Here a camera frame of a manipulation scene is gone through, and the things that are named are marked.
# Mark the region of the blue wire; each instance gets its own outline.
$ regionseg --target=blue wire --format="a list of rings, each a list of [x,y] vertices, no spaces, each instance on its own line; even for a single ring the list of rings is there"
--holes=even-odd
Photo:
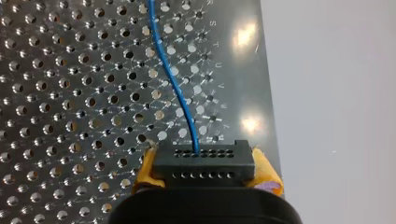
[[[172,87],[176,93],[177,99],[180,102],[181,108],[184,112],[184,117],[187,120],[187,124],[189,125],[191,140],[192,140],[192,148],[194,149],[195,154],[199,153],[199,143],[198,143],[198,135],[195,131],[194,121],[192,119],[192,115],[190,113],[189,107],[186,104],[186,100],[184,99],[183,93],[181,92],[180,87],[177,84],[177,81],[172,73],[169,62],[166,59],[165,51],[163,50],[163,46],[161,44],[161,38],[158,32],[157,24],[155,23],[155,0],[148,0],[148,19],[149,25],[151,26],[152,37],[154,39],[154,45],[158,53],[158,57],[163,62],[163,69],[165,70],[166,75],[168,76]]]

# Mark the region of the perforated metal sheet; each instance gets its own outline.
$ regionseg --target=perforated metal sheet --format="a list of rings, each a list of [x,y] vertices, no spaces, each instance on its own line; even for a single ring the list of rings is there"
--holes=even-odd
[[[221,15],[226,2],[224,12],[243,13]],[[245,47],[247,62],[235,55],[246,52],[230,47],[239,19],[261,23],[258,4],[171,0],[157,1],[156,11],[200,141],[247,138],[268,147],[278,169],[260,25]],[[145,2],[0,6],[0,223],[105,223],[130,195],[149,142],[190,142],[151,43]],[[244,67],[250,75],[241,78]],[[261,88],[259,102],[250,102]],[[249,104],[264,112],[265,130],[254,137],[239,124]]]

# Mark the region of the white wall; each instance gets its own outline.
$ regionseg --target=white wall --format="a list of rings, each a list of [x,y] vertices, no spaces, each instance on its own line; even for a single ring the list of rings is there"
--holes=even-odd
[[[396,1],[262,13],[286,199],[304,224],[396,223]]]

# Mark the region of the hole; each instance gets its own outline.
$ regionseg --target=hole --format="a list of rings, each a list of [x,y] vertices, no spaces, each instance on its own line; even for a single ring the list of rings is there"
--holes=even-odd
[[[88,97],[87,100],[85,100],[85,104],[88,107],[92,107],[96,105],[96,100],[94,98]]]
[[[68,132],[74,132],[77,129],[77,123],[74,121],[69,121],[66,123],[66,130]]]
[[[106,192],[109,189],[109,185],[106,182],[102,182],[102,183],[99,184],[98,189],[102,193]]]
[[[167,52],[169,55],[174,55],[174,54],[176,53],[176,49],[175,49],[175,47],[173,47],[173,46],[168,46],[168,47],[166,48],[166,52]]]
[[[158,90],[154,90],[151,92],[151,96],[154,100],[158,100],[161,97],[161,92]]]
[[[15,205],[18,204],[18,202],[19,202],[19,200],[18,200],[18,198],[15,197],[15,196],[11,196],[11,197],[9,197],[9,198],[7,199],[7,204],[8,204],[9,206],[15,206]]]
[[[224,178],[225,176],[226,176],[226,174],[224,172],[220,172],[219,175],[218,175],[218,177],[220,179]]]
[[[103,171],[105,170],[105,163],[103,161],[99,161],[95,164],[95,169],[97,171]]]
[[[192,179],[195,179],[195,178],[198,177],[198,174],[195,173],[195,172],[192,172],[192,173],[190,174],[190,177],[191,177]]]
[[[64,211],[64,210],[59,211],[58,214],[56,215],[56,217],[57,217],[59,220],[65,220],[65,219],[67,218],[67,212]]]
[[[44,134],[52,134],[53,133],[52,125],[50,125],[50,124],[44,125],[43,132],[44,132]]]
[[[188,172],[181,173],[181,178],[186,179],[186,178],[189,178],[189,177],[190,177],[190,174]]]
[[[120,168],[125,167],[127,164],[128,164],[128,161],[125,160],[124,158],[119,159],[119,161],[117,162],[117,165],[118,165]]]
[[[16,110],[17,110],[17,115],[19,116],[23,116],[27,114],[27,108],[24,105],[19,105]]]
[[[148,56],[149,58],[153,57],[155,54],[154,49],[152,48],[146,48],[146,56]]]
[[[140,87],[142,88],[142,89],[145,89],[145,88],[147,88],[149,86],[149,84],[147,83],[147,82],[142,82],[141,84],[140,84]]]
[[[96,17],[103,17],[103,16],[105,16],[105,11],[102,9],[102,8],[97,8],[96,10],[95,10],[95,16]]]
[[[106,31],[99,31],[98,36],[101,39],[106,39],[108,37],[108,33]]]
[[[235,177],[235,173],[234,172],[230,172],[227,174],[227,178],[234,178]]]
[[[189,45],[187,46],[187,50],[188,50],[190,53],[194,53],[194,52],[197,50],[197,48],[195,47],[195,45],[189,44]]]
[[[131,109],[131,108],[130,108],[128,105],[125,105],[125,106],[123,106],[123,107],[121,108],[121,111],[122,111],[123,113],[126,113],[126,112],[128,112],[130,109]]]
[[[209,178],[215,178],[215,177],[216,177],[216,172],[209,173]]]
[[[124,51],[124,58],[127,58],[127,59],[131,59],[131,58],[133,58],[134,57],[134,54],[132,53],[132,51],[131,50],[125,50]]]
[[[191,66],[191,72],[194,73],[194,74],[198,73],[198,72],[199,72],[198,65],[193,64],[193,65]]]
[[[47,88],[47,83],[44,81],[37,81],[35,87],[38,91],[44,91]]]
[[[61,167],[54,167],[49,171],[49,175],[53,178],[61,175]]]
[[[64,191],[61,190],[61,189],[56,189],[56,190],[53,192],[53,197],[54,197],[55,199],[62,199],[63,196],[64,196]]]
[[[187,22],[186,25],[184,26],[184,29],[187,32],[191,32],[194,28],[192,27],[192,23],[191,22]]]
[[[121,137],[116,138],[116,140],[114,141],[114,144],[117,147],[120,147],[120,146],[124,145],[124,143],[125,143],[125,140],[123,138],[121,138]]]
[[[73,17],[73,19],[75,19],[75,20],[81,20],[81,18],[82,18],[82,13],[81,13],[81,11],[80,11],[80,10],[75,10],[75,11],[73,11],[73,12],[72,12],[72,17]]]
[[[32,201],[32,203],[38,203],[38,202],[40,202],[40,200],[41,200],[41,194],[39,194],[39,193],[33,193],[30,196],[30,201]]]
[[[96,92],[97,93],[103,93],[105,91],[105,88],[103,88],[103,87],[97,87],[96,88]]]
[[[120,30],[120,34],[121,34],[123,37],[127,37],[130,33],[131,33],[131,32],[130,32],[127,28],[122,28],[122,29]]]
[[[63,105],[63,107],[64,107],[64,110],[71,110],[71,109],[73,108],[73,106],[74,106],[74,102],[73,102],[73,101],[70,101],[70,100],[65,100],[65,101],[62,103],[62,105]]]
[[[134,121],[135,121],[136,123],[140,123],[140,122],[142,122],[143,120],[144,120],[144,117],[143,117],[142,114],[135,114],[135,115],[134,115]]]
[[[117,13],[121,16],[126,14],[126,7],[117,7]]]
[[[161,3],[161,11],[167,12],[169,11],[169,9],[170,9],[169,3],[166,2]]]
[[[119,85],[119,90],[120,90],[120,91],[126,91],[126,86],[123,85],[123,84],[120,84],[120,85]]]
[[[77,164],[73,167],[72,171],[73,174],[80,175],[82,172],[84,172],[84,166],[82,166],[81,164]]]
[[[34,222],[36,224],[43,223],[45,220],[46,220],[46,218],[43,215],[41,215],[41,214],[35,215]]]
[[[99,140],[95,140],[95,141],[93,141],[93,143],[92,143],[92,147],[93,147],[93,149],[101,149],[102,148],[102,142],[101,141],[99,141]]]
[[[114,105],[119,102],[119,97],[116,95],[110,95],[108,97],[108,102]]]
[[[77,194],[78,196],[84,195],[84,194],[86,194],[86,193],[87,193],[87,188],[82,187],[82,186],[78,186],[78,187],[77,187],[77,189],[76,189],[76,194]]]
[[[143,35],[150,35],[150,30],[149,30],[149,27],[147,25],[142,27],[142,34]]]
[[[21,137],[29,137],[30,129],[29,128],[21,128],[20,134],[21,134]]]
[[[111,119],[111,123],[112,123],[114,126],[120,126],[121,123],[122,123],[122,118],[121,118],[120,116],[116,115],[116,116],[114,116],[114,117]]]
[[[180,130],[178,131],[178,136],[179,136],[179,137],[184,138],[184,137],[186,137],[186,135],[187,135],[187,129],[182,128],[182,129],[180,129]]]
[[[109,54],[107,52],[103,52],[102,53],[102,60],[103,61],[107,62],[107,61],[110,61],[110,59],[111,59],[111,54]]]
[[[64,66],[64,65],[66,65],[66,59],[64,59],[62,57],[58,57],[58,58],[56,58],[56,64],[58,66]]]
[[[202,11],[195,12],[195,17],[201,19],[203,17],[203,12]]]
[[[71,153],[78,153],[81,151],[81,146],[78,143],[72,143],[69,146],[69,151]]]
[[[133,132],[134,131],[134,128],[133,127],[127,127],[126,128],[126,132],[127,133],[131,133],[131,132]]]
[[[107,74],[107,75],[105,75],[105,80],[106,80],[107,83],[113,82],[114,79],[115,79],[115,78],[114,78],[114,75],[113,75],[113,74]]]
[[[123,189],[127,189],[131,186],[131,181],[129,179],[123,179],[121,180],[120,185]]]
[[[82,32],[78,32],[75,35],[75,38],[78,42],[84,41],[86,39],[86,36]]]
[[[83,111],[83,110],[79,110],[79,111],[76,113],[76,116],[77,116],[77,118],[79,118],[79,119],[84,118],[85,115],[86,115],[86,113],[85,113],[85,111]]]
[[[12,184],[15,182],[15,176],[14,175],[5,175],[3,177],[3,182],[7,185]]]
[[[25,21],[26,21],[26,23],[33,24],[37,21],[37,19],[32,14],[28,14],[25,16]]]
[[[140,94],[135,92],[132,94],[132,100],[133,101],[138,101],[140,99]]]
[[[105,203],[102,205],[102,212],[109,213],[113,207],[109,203]]]
[[[138,18],[136,18],[136,17],[131,17],[130,22],[131,22],[131,24],[137,24]]]
[[[88,57],[86,54],[81,54],[78,56],[78,61],[80,63],[87,63],[90,60],[90,57]]]
[[[90,213],[90,209],[87,207],[82,207],[81,209],[79,209],[79,215],[82,217],[87,216]]]
[[[141,134],[139,134],[139,135],[137,136],[137,140],[138,140],[140,143],[144,143],[144,142],[146,142],[146,136],[143,135],[143,134],[141,133]]]
[[[61,80],[59,80],[59,86],[61,88],[69,88],[70,87],[70,80],[67,78],[61,78]]]
[[[190,1],[183,1],[183,2],[181,3],[181,7],[182,7],[184,10],[189,10],[189,9],[191,8],[191,3],[190,3]]]
[[[11,161],[11,155],[8,152],[3,152],[0,154],[0,161],[1,162],[9,162]]]
[[[202,179],[207,178],[207,172],[201,172],[201,173],[199,174],[199,177],[202,178]]]
[[[89,85],[91,85],[91,84],[92,84],[92,78],[91,78],[91,77],[88,77],[88,76],[83,77],[83,78],[82,78],[82,84],[83,84],[84,86],[89,86]]]

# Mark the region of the black plastic housing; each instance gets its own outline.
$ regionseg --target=black plastic housing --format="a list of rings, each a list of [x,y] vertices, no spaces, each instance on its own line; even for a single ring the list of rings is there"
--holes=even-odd
[[[162,141],[152,165],[152,176],[166,187],[243,187],[254,178],[255,165],[246,140],[234,145],[200,145],[194,154],[191,145]]]

